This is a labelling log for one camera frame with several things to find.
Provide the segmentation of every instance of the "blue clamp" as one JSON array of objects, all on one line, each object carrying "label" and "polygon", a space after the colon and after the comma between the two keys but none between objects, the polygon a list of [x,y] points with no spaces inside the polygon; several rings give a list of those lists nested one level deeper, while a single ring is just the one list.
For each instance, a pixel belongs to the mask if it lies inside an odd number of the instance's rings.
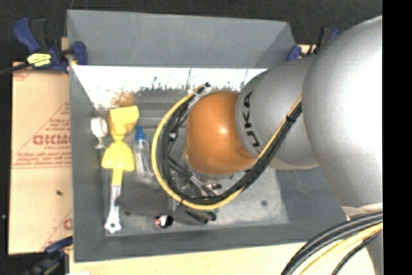
[{"label": "blue clamp", "polygon": [[47,50],[42,50],[30,28],[30,19],[23,17],[13,25],[17,40],[28,48],[27,62],[35,69],[50,69],[68,73],[68,60],[65,55],[74,54],[78,64],[88,63],[85,45],[78,41],[69,50],[61,50],[54,43]]},{"label": "blue clamp", "polygon": [[293,47],[290,49],[288,53],[286,61],[296,60],[300,56],[301,53],[302,53],[302,48],[296,44],[293,45]]}]

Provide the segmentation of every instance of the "yellow scoop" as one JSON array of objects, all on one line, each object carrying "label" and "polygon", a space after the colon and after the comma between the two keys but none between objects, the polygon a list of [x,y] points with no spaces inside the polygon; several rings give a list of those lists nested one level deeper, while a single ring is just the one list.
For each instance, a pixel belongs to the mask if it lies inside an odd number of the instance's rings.
[{"label": "yellow scoop", "polygon": [[135,158],[124,141],[114,141],[104,152],[102,167],[113,170],[112,185],[122,185],[123,171],[135,169]]}]

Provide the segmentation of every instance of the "clear bottle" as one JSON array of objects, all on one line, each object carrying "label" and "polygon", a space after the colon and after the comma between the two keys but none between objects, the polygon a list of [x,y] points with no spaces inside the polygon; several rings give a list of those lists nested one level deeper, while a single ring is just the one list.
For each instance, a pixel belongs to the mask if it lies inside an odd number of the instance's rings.
[{"label": "clear bottle", "polygon": [[134,149],[137,180],[147,184],[153,183],[154,174],[150,165],[149,141],[141,126],[136,126]]}]

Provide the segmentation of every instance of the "black cable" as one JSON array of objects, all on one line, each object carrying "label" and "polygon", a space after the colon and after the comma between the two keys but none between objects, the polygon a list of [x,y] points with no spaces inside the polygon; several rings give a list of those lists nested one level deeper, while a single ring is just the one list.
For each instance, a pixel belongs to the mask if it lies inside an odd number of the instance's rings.
[{"label": "black cable", "polygon": [[171,118],[167,121],[164,127],[164,133],[160,143],[160,156],[161,156],[161,164],[160,168],[162,169],[162,175],[164,176],[166,182],[169,184],[169,187],[178,195],[181,196],[182,200],[187,200],[188,202],[194,202],[198,204],[215,204],[226,197],[230,196],[231,194],[235,193],[236,191],[242,189],[245,190],[250,187],[263,173],[263,171],[267,168],[270,161],[273,159],[277,150],[279,149],[283,139],[286,137],[289,129],[292,127],[293,123],[296,121],[298,116],[302,113],[302,104],[301,102],[294,108],[291,112],[288,120],[282,125],[279,133],[275,137],[274,141],[272,141],[271,145],[268,147],[266,153],[255,163],[252,169],[246,171],[245,175],[238,180],[232,187],[228,188],[225,192],[210,196],[199,196],[199,197],[192,197],[187,196],[183,192],[179,191],[178,185],[174,181],[173,176],[170,173],[170,168],[166,166],[168,163],[168,154],[170,151],[169,144],[170,142],[170,134],[171,134],[171,127],[173,127],[173,133],[175,135],[178,134],[178,129],[181,124],[181,119],[186,119],[186,112],[188,109],[188,105],[192,98],[187,100],[185,104],[183,104],[178,110],[174,112]]},{"label": "black cable", "polygon": [[331,236],[334,236],[336,234],[339,234],[340,232],[350,229],[351,227],[354,227],[357,224],[362,224],[362,223],[367,223],[369,221],[372,221],[374,219],[381,219],[383,217],[383,212],[377,212],[373,214],[364,214],[361,216],[358,216],[354,219],[348,220],[346,222],[339,223],[338,225],[335,225],[333,227],[328,228],[327,230],[321,232],[318,234],[316,237],[312,238],[311,240],[307,241],[307,243],[296,253],[296,256],[298,254],[301,254],[305,250],[310,249],[312,246],[315,244],[318,244],[322,240],[325,240]]},{"label": "black cable", "polygon": [[30,64],[25,62],[25,63],[18,64],[16,66],[11,66],[9,68],[2,69],[2,70],[0,70],[0,77],[3,76],[3,75],[6,75],[7,73],[12,73],[12,72],[15,72],[15,71],[20,70],[20,69],[25,69],[29,66],[30,66]]},{"label": "black cable", "polygon": [[372,236],[366,238],[361,244],[356,246],[353,250],[351,250],[345,257],[339,262],[336,266],[336,268],[333,270],[331,275],[337,275],[341,269],[347,264],[347,262],[355,255],[357,254],[360,250],[362,250],[365,246],[367,246],[370,242],[372,242],[376,237],[382,234],[383,231],[379,231],[376,234],[373,234]]},{"label": "black cable", "polygon": [[383,221],[383,212],[368,214],[354,220],[340,223],[325,230],[315,238],[308,241],[288,262],[281,275],[291,275],[309,257],[329,244],[347,238],[359,231],[367,229]]}]

